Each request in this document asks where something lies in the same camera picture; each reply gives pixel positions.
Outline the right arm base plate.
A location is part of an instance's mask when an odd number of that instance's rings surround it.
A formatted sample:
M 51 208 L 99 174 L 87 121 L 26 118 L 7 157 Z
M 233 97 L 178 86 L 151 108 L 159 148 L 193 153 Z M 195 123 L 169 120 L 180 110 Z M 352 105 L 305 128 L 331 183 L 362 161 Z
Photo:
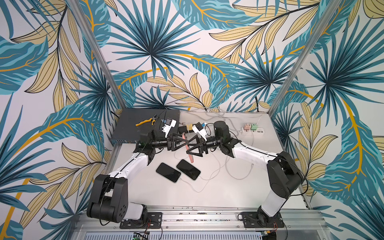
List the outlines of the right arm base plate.
M 244 228 L 247 229 L 280 229 L 285 227 L 280 212 L 273 217 L 269 217 L 261 212 L 241 212 L 239 217 L 243 222 Z

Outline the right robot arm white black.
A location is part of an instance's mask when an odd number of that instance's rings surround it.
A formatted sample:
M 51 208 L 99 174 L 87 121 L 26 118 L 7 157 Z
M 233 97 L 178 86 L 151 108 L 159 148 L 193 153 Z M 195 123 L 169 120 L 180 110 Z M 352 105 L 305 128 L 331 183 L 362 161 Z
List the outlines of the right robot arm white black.
M 276 217 L 292 193 L 305 181 L 305 174 L 287 152 L 271 153 L 247 145 L 229 130 L 224 121 L 215 122 L 214 130 L 212 136 L 197 133 L 188 140 L 189 149 L 186 153 L 201 157 L 209 149 L 218 148 L 228 157 L 245 160 L 265 170 L 271 190 L 258 209 L 258 219 Z

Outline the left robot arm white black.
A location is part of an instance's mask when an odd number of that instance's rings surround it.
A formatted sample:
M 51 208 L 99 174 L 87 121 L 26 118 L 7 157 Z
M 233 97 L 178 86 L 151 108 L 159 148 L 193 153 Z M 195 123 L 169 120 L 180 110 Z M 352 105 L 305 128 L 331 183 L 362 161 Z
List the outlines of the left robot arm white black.
M 189 141 L 180 134 L 158 139 L 154 132 L 149 133 L 136 143 L 133 155 L 126 163 L 107 175 L 100 174 L 96 177 L 87 216 L 100 222 L 134 221 L 144 225 L 148 218 L 147 207 L 129 201 L 129 183 L 152 162 L 156 149 L 173 152 L 188 144 Z

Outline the black phone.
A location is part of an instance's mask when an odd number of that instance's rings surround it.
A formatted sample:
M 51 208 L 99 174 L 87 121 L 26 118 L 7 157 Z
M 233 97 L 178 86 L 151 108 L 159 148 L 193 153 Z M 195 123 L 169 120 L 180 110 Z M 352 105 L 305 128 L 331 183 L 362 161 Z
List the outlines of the black phone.
M 184 159 L 182 159 L 177 164 L 177 169 L 193 181 L 195 181 L 199 177 L 199 175 L 201 174 L 201 171 L 199 169 L 197 169 L 191 163 L 187 162 Z
M 171 181 L 172 183 L 176 183 L 181 176 L 181 173 L 179 171 L 165 163 L 161 163 L 156 169 L 156 172 L 167 180 Z

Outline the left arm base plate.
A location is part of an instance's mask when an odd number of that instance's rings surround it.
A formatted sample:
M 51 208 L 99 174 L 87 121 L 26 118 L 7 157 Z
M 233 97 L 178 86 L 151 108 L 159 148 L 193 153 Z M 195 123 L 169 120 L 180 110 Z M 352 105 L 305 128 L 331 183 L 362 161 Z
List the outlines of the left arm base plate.
M 120 229 L 123 230 L 145 230 L 145 229 L 161 229 L 163 213 L 148 212 L 144 213 L 139 220 L 122 220 Z

